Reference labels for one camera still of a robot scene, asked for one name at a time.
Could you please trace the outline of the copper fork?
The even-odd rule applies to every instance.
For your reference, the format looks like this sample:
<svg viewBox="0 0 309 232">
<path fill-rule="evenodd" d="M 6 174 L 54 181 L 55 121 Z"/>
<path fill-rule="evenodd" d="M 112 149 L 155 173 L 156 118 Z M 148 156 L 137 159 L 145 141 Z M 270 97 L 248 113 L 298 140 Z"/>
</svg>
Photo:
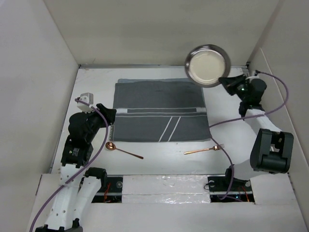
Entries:
<svg viewBox="0 0 309 232">
<path fill-rule="evenodd" d="M 183 154 L 184 155 L 189 155 L 189 154 L 194 154 L 194 153 L 198 153 L 198 152 L 203 152 L 203 151 L 209 151 L 209 150 L 221 150 L 222 148 L 224 148 L 225 145 L 224 144 L 220 144 L 220 145 L 215 145 L 213 147 L 210 148 L 204 148 L 204 149 L 200 149 L 200 150 L 193 150 L 193 151 L 186 151 Z"/>
</svg>

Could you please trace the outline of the grey striped cloth placemat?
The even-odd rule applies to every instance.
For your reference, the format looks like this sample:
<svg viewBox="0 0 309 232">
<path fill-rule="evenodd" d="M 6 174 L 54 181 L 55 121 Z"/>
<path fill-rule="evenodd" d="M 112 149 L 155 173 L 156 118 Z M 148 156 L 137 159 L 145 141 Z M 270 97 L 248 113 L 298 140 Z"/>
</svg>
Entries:
<svg viewBox="0 0 309 232">
<path fill-rule="evenodd" d="M 203 89 L 184 78 L 120 79 L 115 84 L 115 142 L 196 142 L 211 138 Z"/>
</svg>

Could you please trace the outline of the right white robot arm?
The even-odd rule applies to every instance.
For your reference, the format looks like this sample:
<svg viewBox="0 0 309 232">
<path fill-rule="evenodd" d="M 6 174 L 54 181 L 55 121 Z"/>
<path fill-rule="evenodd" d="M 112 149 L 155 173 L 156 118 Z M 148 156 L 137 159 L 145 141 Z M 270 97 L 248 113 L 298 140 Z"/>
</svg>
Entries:
<svg viewBox="0 0 309 232">
<path fill-rule="evenodd" d="M 226 169 L 224 187 L 235 190 L 240 184 L 259 175 L 287 173 L 291 164 L 294 136 L 279 129 L 267 117 L 268 113 L 260 103 L 267 88 L 265 81 L 256 75 L 240 75 L 221 77 L 219 82 L 228 94 L 240 98 L 239 114 L 256 134 L 249 159 Z"/>
</svg>

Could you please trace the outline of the copper spoon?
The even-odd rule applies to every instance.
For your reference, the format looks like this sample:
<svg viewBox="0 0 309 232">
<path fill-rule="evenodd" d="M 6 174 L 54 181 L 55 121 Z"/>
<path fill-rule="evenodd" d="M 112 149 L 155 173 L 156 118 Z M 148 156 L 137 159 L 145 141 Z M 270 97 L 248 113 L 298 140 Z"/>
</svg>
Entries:
<svg viewBox="0 0 309 232">
<path fill-rule="evenodd" d="M 141 159 L 141 160 L 144 159 L 144 157 L 142 157 L 142 156 L 139 156 L 139 155 L 136 155 L 136 154 L 134 154 L 134 153 L 131 153 L 131 152 L 128 152 L 128 151 L 124 151 L 124 150 L 122 150 L 122 149 L 117 148 L 116 145 L 115 145 L 114 143 L 112 143 L 112 142 L 107 142 L 107 143 L 105 144 L 105 147 L 106 147 L 108 150 L 111 150 L 111 151 L 118 150 L 118 151 L 124 152 L 124 153 L 126 153 L 126 154 L 132 155 L 132 156 L 134 156 L 134 157 L 136 157 L 136 158 L 139 158 L 139 159 Z"/>
</svg>

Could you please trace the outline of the round metal plate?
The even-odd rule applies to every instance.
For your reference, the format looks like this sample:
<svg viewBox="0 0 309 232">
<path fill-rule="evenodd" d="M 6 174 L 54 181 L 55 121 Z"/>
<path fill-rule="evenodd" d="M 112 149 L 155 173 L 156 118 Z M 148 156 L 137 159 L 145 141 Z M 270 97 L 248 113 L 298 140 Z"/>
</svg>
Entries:
<svg viewBox="0 0 309 232">
<path fill-rule="evenodd" d="M 227 52 L 214 44 L 200 45 L 189 52 L 184 62 L 186 76 L 195 84 L 210 88 L 228 77 L 231 60 Z"/>
</svg>

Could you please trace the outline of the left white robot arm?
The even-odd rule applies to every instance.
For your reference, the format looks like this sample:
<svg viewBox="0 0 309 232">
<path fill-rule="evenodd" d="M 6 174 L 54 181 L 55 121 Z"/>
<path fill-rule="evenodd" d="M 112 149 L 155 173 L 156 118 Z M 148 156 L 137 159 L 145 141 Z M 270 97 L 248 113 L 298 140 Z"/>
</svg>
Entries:
<svg viewBox="0 0 309 232">
<path fill-rule="evenodd" d="M 30 231 L 81 232 L 82 221 L 95 194 L 107 186 L 107 172 L 90 167 L 95 160 L 92 141 L 101 128 L 108 129 L 115 121 L 116 110 L 101 103 L 95 107 L 77 100 L 81 112 L 69 119 L 69 135 L 66 139 L 60 167 L 58 189 L 48 198 L 53 201 L 50 214 L 41 227 L 32 222 Z"/>
</svg>

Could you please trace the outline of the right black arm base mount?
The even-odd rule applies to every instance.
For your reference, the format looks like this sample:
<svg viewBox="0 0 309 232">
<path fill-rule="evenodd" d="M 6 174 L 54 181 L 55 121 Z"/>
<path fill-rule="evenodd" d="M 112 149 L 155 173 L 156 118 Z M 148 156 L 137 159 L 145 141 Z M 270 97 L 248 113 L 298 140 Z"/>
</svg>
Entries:
<svg viewBox="0 0 309 232">
<path fill-rule="evenodd" d="M 224 175 L 208 175 L 204 189 L 210 194 L 211 203 L 254 203 L 250 180 L 231 178 L 231 170 Z"/>
</svg>

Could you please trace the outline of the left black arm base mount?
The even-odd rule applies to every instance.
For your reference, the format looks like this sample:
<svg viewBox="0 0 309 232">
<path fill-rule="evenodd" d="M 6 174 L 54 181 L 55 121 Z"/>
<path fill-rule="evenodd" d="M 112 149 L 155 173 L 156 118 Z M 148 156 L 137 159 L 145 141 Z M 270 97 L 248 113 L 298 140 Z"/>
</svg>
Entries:
<svg viewBox="0 0 309 232">
<path fill-rule="evenodd" d="M 101 181 L 101 188 L 95 194 L 92 203 L 121 203 L 123 176 L 122 175 L 108 175 L 103 168 L 89 168 L 84 175 L 86 177 L 94 176 Z"/>
</svg>

